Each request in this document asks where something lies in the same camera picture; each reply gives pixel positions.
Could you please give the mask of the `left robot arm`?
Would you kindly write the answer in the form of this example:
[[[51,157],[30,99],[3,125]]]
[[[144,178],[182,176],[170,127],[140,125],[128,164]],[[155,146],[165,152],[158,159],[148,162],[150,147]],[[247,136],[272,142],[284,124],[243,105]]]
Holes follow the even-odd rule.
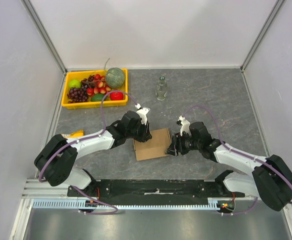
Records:
[[[110,150],[123,145],[127,139],[144,143],[152,138],[147,114],[149,108],[128,111],[122,119],[106,128],[80,137],[54,135],[34,160],[39,170],[38,180],[56,187],[75,186],[85,197],[95,193],[94,178],[84,169],[75,167],[75,161],[88,154]]]

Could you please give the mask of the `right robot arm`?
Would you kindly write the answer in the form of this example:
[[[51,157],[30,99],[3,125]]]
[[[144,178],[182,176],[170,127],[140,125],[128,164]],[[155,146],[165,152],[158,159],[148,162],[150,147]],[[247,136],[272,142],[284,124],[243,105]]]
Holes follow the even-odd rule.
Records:
[[[204,158],[231,166],[237,172],[225,171],[218,176],[215,192],[226,197],[231,192],[260,198],[277,212],[292,204],[292,171],[278,155],[257,156],[240,151],[220,139],[213,138],[203,122],[177,120],[180,131],[173,134],[166,154],[185,155],[198,151]]]

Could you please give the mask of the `brown cardboard box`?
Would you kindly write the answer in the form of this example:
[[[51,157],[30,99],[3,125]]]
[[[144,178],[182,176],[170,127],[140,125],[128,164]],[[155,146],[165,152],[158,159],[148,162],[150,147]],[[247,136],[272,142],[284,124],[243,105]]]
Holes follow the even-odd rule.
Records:
[[[134,150],[137,161],[166,157],[167,148],[171,143],[170,131],[162,128],[150,131],[152,138],[146,142],[134,140]]]

